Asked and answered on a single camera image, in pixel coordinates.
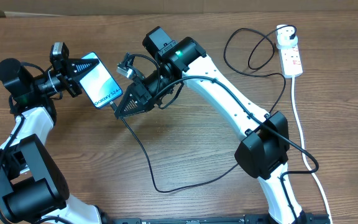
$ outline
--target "wood grain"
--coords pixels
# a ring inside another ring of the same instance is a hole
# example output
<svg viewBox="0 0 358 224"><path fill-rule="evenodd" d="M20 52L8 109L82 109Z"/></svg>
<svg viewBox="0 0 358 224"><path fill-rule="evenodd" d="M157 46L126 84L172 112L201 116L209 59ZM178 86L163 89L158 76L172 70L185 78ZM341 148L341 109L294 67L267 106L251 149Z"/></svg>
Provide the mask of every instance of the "wood grain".
<svg viewBox="0 0 358 224"><path fill-rule="evenodd" d="M318 177L335 223L358 223L358 11L0 19L0 61L15 57L46 68L50 46L65 41L71 57L95 51L114 71L125 52L147 54L142 46L145 34L162 26L173 39L190 36L197 40L227 79L254 103L268 109L283 80L234 73L224 64L223 47L240 27L267 33L277 24L292 22L298 27L305 69L297 79L296 100L306 146L319 160ZM258 40L251 33L239 34L229 46L228 60L238 69L246 69L248 55ZM271 47L262 44L252 64L261 64L269 54ZM153 68L143 60L135 65L146 74ZM258 73L279 71L276 55ZM130 84L116 72L112 74L123 88ZM8 96L0 82L0 144L14 125ZM96 110L86 95L73 99L68 94L55 106L58 121L46 147L68 181L70 192L86 203L99 205L110 216L267 213L258 182L241 168L204 187L157 193L140 147L109 108ZM289 87L277 109L289 120L291 139L299 142ZM215 178L236 163L233 154L238 140L232 130L204 99L187 88L168 109L139 114L128 122L149 152L161 189ZM297 150L291 149L288 155L291 170L305 169ZM306 212L324 213L312 177L293 175L291 182Z"/></svg>

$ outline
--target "wooden table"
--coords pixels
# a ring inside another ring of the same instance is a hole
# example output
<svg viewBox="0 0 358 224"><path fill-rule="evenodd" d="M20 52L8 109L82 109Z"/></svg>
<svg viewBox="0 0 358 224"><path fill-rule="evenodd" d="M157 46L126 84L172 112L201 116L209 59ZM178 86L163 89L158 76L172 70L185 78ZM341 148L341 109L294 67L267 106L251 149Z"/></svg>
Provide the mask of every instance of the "wooden table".
<svg viewBox="0 0 358 224"><path fill-rule="evenodd" d="M147 54L142 46L145 34L162 26L173 39L190 36L197 40L246 97L268 109L283 80L234 73L223 62L223 47L240 27L267 33L277 24L298 27L304 66L296 83L298 112L307 150L320 163L318 177L334 221L358 223L358 11L0 19L0 61L15 57L47 68L50 46L64 41L72 58L95 51L125 89L130 81L115 72L116 64L126 52ZM239 34L227 51L228 60L246 69L248 55L259 39L251 33ZM252 64L261 64L269 54L271 47L262 44ZM145 60L138 59L135 65L146 74L153 69ZM279 71L276 55L258 73ZM8 96L0 82L0 144L14 125ZM85 94L74 99L66 94L55 106L58 121L46 147L68 181L70 192L86 203L99 205L110 216L181 218L267 213L259 183L239 167L213 184L175 194L157 193L143 152L111 109L94 109ZM291 139L299 142L289 85L277 109L289 121ZM215 178L236 163L233 154L239 142L231 128L187 88L168 109L139 114L128 122L149 152L161 189ZM305 169L297 150L290 149L288 155L290 170ZM313 178L290 178L303 209L324 213Z"/></svg>

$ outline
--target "power strip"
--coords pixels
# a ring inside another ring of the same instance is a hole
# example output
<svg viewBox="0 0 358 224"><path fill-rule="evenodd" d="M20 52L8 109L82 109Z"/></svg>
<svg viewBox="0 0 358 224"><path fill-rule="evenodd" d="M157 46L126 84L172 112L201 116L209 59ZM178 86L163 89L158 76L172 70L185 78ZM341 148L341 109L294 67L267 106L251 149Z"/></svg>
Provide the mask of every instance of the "power strip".
<svg viewBox="0 0 358 224"><path fill-rule="evenodd" d="M294 32L292 27L285 27L276 31L276 38L278 39L279 35L289 36ZM299 54L298 48L298 37L296 37L295 45L278 45L281 49L278 50L280 56L280 63L282 68L282 73L285 78L292 78L300 76L303 73L301 57Z"/></svg>

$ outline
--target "extension cord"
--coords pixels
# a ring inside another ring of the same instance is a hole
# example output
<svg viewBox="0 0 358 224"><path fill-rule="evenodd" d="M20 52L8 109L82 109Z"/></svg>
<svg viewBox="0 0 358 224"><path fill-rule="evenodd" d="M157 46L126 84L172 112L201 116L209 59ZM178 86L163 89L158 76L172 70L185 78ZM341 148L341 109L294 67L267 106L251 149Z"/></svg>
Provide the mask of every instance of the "extension cord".
<svg viewBox="0 0 358 224"><path fill-rule="evenodd" d="M297 77L303 73L298 48L298 37L295 36L293 41L289 40L289 37L293 34L293 32L294 30L292 27L286 27L285 29L282 28L276 31L276 46L278 49L278 55L280 56L282 73L285 78Z"/></svg>

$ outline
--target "white power cord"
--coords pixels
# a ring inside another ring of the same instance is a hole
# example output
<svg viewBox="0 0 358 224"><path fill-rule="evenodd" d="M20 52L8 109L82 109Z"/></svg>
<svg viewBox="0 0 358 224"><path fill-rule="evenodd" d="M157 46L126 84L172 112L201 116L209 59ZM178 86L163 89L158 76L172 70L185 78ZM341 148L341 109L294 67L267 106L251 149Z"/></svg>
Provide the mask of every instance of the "white power cord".
<svg viewBox="0 0 358 224"><path fill-rule="evenodd" d="M295 106L295 76L292 76L292 82L291 82L291 101L292 101L293 114L295 115L295 121L296 121L296 125L298 126L299 135L300 135L300 139L301 139L301 147L302 147L302 149L306 150L305 140L303 139L303 131L302 131L301 123L299 122L298 112L296 112L296 106ZM309 166L304 153L302 153L302 159L303 159L303 162L305 163L305 166L308 168L308 170L311 170L311 167ZM321 196L323 197L324 205L326 207L327 214L329 216L328 217L329 221L331 222L331 224L333 224L333 218L331 216L331 211L329 209L327 196L324 193L323 186L321 185L321 183L318 180L317 175L315 173L312 173L311 175L313 176L314 180L317 183L318 188L320 189Z"/></svg>

